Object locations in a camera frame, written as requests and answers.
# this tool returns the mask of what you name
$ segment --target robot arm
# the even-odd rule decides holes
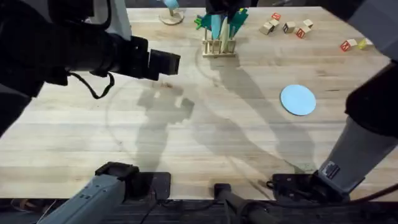
[[[75,196],[66,201],[40,224],[95,224],[126,200],[140,200],[155,193],[157,200],[170,195],[171,175],[140,172],[138,167],[108,162]]]
[[[109,75],[111,86],[109,72],[158,80],[180,60],[131,35],[123,0],[0,0],[0,51],[0,136],[45,82],[66,86],[71,71]]]
[[[392,61],[349,95],[346,127],[316,173],[273,176],[270,188],[279,201],[348,200],[349,193],[398,145],[398,118],[391,100],[396,96],[398,83],[398,30],[395,29],[398,2],[321,0],[319,3],[371,39]]]

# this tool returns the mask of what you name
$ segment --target wooden block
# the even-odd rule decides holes
[[[276,19],[269,21],[269,23],[272,24],[274,27],[277,27],[279,25],[279,21]]]
[[[310,19],[304,20],[304,25],[306,25],[309,28],[312,28],[313,22]]]
[[[285,34],[289,34],[289,33],[293,32],[295,27],[296,27],[295,22],[286,22],[283,27],[283,30],[284,30]]]
[[[346,51],[348,51],[349,49],[351,49],[352,47],[356,46],[357,44],[358,44],[358,43],[356,42],[356,40],[354,40],[354,39],[349,39],[349,40],[344,41],[344,42],[340,45],[340,48],[341,48],[344,52],[346,52]]]
[[[271,23],[266,22],[264,25],[262,25],[262,27],[259,30],[263,34],[268,35],[270,32],[274,30],[274,26]]]
[[[278,13],[273,13],[273,15],[271,16],[271,18],[273,18],[273,19],[276,19],[276,20],[279,20],[280,19],[280,17],[281,17],[281,15],[279,15]]]
[[[300,37],[302,39],[310,31],[311,31],[311,29],[309,27],[301,27],[301,28],[298,29],[296,35],[297,35],[297,37]]]
[[[364,38],[363,40],[361,40],[358,43],[358,48],[361,50],[368,49],[369,47],[372,47],[372,46],[373,46],[373,43],[368,38]]]

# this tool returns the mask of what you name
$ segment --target black cable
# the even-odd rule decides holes
[[[211,203],[209,203],[208,205],[205,205],[205,206],[202,206],[202,207],[199,207],[199,208],[186,208],[186,209],[179,209],[177,207],[178,205],[174,206],[174,207],[166,206],[166,203],[162,203],[162,202],[160,202],[159,204],[160,204],[161,207],[164,207],[164,208],[169,209],[169,210],[179,211],[179,212],[200,212],[200,211],[208,210],[212,206],[217,205],[218,204],[217,202],[218,202],[217,200],[214,200]]]
[[[151,206],[151,208],[148,210],[148,212],[144,215],[144,217],[142,218],[141,222],[139,224],[143,224],[145,222],[145,219],[147,219],[147,217],[149,216],[149,214],[151,213],[151,211],[153,211],[153,209],[156,208],[156,206],[158,206],[158,202],[155,202],[155,204],[153,204],[153,206]]]
[[[360,203],[364,202],[369,202],[371,200],[377,199],[379,197],[385,196],[387,194],[391,194],[394,191],[398,190],[398,184],[394,184],[386,189],[380,190],[374,194],[368,195],[363,198],[359,198],[356,200],[348,201],[348,202],[341,202],[341,203],[330,203],[330,204],[324,204],[324,205],[283,205],[277,202],[271,202],[271,201],[264,201],[264,202],[257,202],[257,201],[248,201],[248,205],[250,206],[250,203],[254,203],[256,205],[262,204],[264,207],[267,205],[272,205],[275,207],[282,207],[282,208],[293,208],[293,209],[312,209],[312,208],[330,208],[330,207],[342,207],[342,206],[352,206],[352,205],[357,205]]]
[[[91,95],[93,95],[94,99],[98,100],[104,96],[106,96],[108,94],[108,92],[110,91],[110,89],[114,86],[114,77],[112,74],[110,74],[108,72],[108,76],[109,76],[109,85],[107,87],[105,87],[104,92],[102,92],[101,96],[98,96],[97,93],[93,90],[93,88],[90,86],[90,84],[88,84],[88,82],[82,78],[80,75],[70,72],[69,75],[72,75],[74,77],[76,77],[77,79],[79,79],[79,81],[81,81],[85,86],[87,86],[88,90],[90,91]]]

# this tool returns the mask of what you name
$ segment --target wooden tabletop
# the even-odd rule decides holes
[[[71,77],[67,87],[45,85],[0,141],[0,198],[67,198],[108,161],[172,174],[172,198],[212,198],[227,182],[244,198],[272,199],[261,187],[275,173],[315,171],[345,125],[345,99],[388,58],[376,50],[339,48],[362,35],[318,7],[252,8],[236,36],[236,58],[202,58],[204,31],[193,23],[204,9],[166,26],[165,9],[129,9],[134,35],[150,48],[181,55],[179,75],[159,82],[116,75],[102,100]],[[281,26],[258,28],[272,13]],[[311,19],[305,39],[282,32],[283,23]],[[82,73],[102,91],[107,78]],[[283,109],[280,91],[301,84],[317,98],[308,116]],[[398,152],[382,161],[353,198],[396,182]],[[383,200],[397,200],[398,194]]]

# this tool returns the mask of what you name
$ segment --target round wooden base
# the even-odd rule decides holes
[[[184,12],[178,9],[173,10],[173,12],[173,15],[170,15],[169,10],[162,12],[161,15],[159,15],[160,21],[170,26],[181,23],[184,19]]]

